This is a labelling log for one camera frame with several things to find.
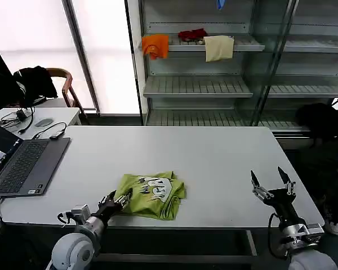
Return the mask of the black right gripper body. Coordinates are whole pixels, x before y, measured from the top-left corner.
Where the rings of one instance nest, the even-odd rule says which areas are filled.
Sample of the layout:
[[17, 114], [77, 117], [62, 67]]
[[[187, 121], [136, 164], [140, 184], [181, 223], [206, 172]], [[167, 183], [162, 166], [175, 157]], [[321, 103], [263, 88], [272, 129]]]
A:
[[279, 219], [280, 226], [293, 226], [296, 224], [306, 224], [301, 217], [298, 216], [292, 202], [296, 198], [295, 195], [288, 195], [285, 188], [269, 191], [273, 196], [263, 200], [265, 205], [274, 208]]

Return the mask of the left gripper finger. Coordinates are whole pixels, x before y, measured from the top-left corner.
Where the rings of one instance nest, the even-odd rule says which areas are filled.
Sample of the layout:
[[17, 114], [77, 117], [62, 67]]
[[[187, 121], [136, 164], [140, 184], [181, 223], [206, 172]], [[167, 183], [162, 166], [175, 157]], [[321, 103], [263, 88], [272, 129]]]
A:
[[110, 202], [114, 199], [115, 197], [115, 193], [116, 193], [116, 190], [112, 191], [110, 194], [104, 196], [99, 202], [98, 204], [99, 205], [104, 205], [106, 204], [107, 202]]
[[132, 197], [133, 188], [129, 188], [123, 195], [120, 195], [117, 199], [114, 200], [114, 203], [117, 207], [125, 208]]

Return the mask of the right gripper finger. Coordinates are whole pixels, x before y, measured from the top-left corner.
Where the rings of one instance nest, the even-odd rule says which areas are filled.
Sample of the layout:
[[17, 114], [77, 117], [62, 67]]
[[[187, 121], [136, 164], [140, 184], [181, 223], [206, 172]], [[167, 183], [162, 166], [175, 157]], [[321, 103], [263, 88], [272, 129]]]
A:
[[288, 176], [288, 174], [281, 168], [278, 167], [278, 172], [279, 175], [285, 185], [285, 188], [287, 190], [287, 194], [290, 196], [296, 196], [296, 192], [295, 192], [295, 184], [296, 182], [292, 182]]
[[259, 180], [257, 179], [253, 170], [251, 171], [251, 183], [253, 185], [252, 192], [260, 200], [271, 199], [273, 197], [272, 193], [260, 185]]

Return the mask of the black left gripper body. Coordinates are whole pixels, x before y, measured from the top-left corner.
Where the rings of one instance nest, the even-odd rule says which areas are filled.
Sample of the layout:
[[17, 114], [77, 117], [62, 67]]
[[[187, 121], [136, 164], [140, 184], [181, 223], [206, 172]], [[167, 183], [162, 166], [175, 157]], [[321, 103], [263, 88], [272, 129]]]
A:
[[110, 198], [103, 198], [98, 203], [97, 212], [92, 213], [91, 216], [100, 219], [103, 224], [107, 224], [109, 219], [116, 213], [119, 213], [122, 209], [123, 206], [120, 203], [117, 203]]

